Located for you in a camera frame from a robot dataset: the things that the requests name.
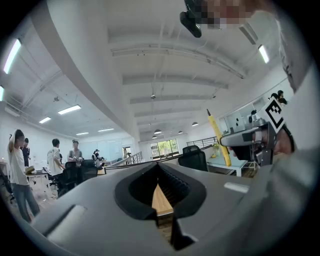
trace ceiling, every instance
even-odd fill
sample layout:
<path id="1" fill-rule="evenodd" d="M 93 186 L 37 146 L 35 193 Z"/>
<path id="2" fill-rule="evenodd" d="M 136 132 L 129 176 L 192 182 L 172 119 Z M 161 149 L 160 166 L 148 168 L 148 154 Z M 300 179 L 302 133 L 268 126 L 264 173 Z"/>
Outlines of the ceiling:
<path id="1" fill-rule="evenodd" d="M 280 62 L 277 24 L 267 13 L 257 12 L 247 20 L 257 36 L 252 44 L 239 26 L 218 30 L 202 25 L 202 37 L 193 37 L 179 20 L 185 10 L 183 0 L 96 1 L 102 7 L 97 16 L 102 15 L 106 24 L 104 31 L 96 29 L 91 36 L 107 35 L 106 51 L 111 52 L 143 140 L 151 139 L 155 129 L 168 136 L 187 133 L 193 122 L 208 121 L 206 108 L 222 117 L 239 104 L 234 101 L 239 90 L 249 92 Z M 52 120 L 43 126 L 64 135 L 97 135 L 97 130 L 109 127 L 120 130 L 62 73 L 30 20 L 21 31 L 23 47 L 11 74 L 1 73 L 0 78 L 9 92 L 7 102 L 35 124 L 50 116 Z M 259 53 L 260 45 L 266 48 L 268 64 Z M 82 109 L 57 114 L 75 104 Z"/>
<path id="2" fill-rule="evenodd" d="M 53 132 L 82 138 L 101 134 L 98 130 L 120 129 L 98 110 L 62 73 L 52 59 L 30 19 L 19 28 L 22 47 L 10 68 L 10 73 L 1 72 L 7 107 L 20 114 L 31 125 Z M 58 114 L 59 111 L 80 105 L 81 109 Z M 40 124 L 45 117 L 51 120 Z M 78 133 L 89 134 L 77 136 Z"/>

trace yellow object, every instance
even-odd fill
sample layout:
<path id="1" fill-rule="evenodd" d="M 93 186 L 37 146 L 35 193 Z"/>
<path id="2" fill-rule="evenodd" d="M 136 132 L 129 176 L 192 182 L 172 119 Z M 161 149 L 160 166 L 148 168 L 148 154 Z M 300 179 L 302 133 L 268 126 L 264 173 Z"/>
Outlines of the yellow object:
<path id="1" fill-rule="evenodd" d="M 216 123 L 216 120 L 214 119 L 214 117 L 210 114 L 210 112 L 209 112 L 209 110 L 207 109 L 207 111 L 208 111 L 208 120 L 209 120 L 209 122 L 210 122 L 210 124 L 212 125 L 212 128 L 213 128 L 213 130 L 214 130 L 214 132 L 215 132 L 215 135 L 217 136 L 217 138 L 218 138 L 218 141 L 220 141 L 220 138 L 222 137 L 222 135 L 221 135 L 221 132 L 220 132 L 220 130 L 219 130 L 219 127 L 218 127 L 218 125 L 217 125 L 217 123 Z M 220 147 L 221 147 L 221 150 L 222 150 L 222 154 L 223 154 L 223 157 L 224 157 L 224 161 L 225 161 L 225 165 L 226 166 L 231 166 L 231 160 L 230 160 L 230 156 L 229 156 L 229 152 L 228 152 L 228 149 L 227 149 L 227 147 L 225 147 L 225 146 L 221 146 L 220 145 Z"/>

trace jeans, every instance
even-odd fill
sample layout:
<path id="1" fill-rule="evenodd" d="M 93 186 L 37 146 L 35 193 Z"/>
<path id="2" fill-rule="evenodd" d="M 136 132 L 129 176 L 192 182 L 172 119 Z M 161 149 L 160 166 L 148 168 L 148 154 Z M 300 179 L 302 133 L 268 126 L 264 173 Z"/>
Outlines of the jeans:
<path id="1" fill-rule="evenodd" d="M 18 205 L 21 217 L 27 222 L 31 222 L 31 219 L 27 210 L 26 201 L 28 202 L 28 205 L 32 211 L 33 216 L 36 216 L 40 212 L 40 208 L 34 198 L 34 195 L 32 194 L 30 186 L 11 183 L 11 188 L 12 188 L 12 193 L 15 197 L 16 203 Z"/>

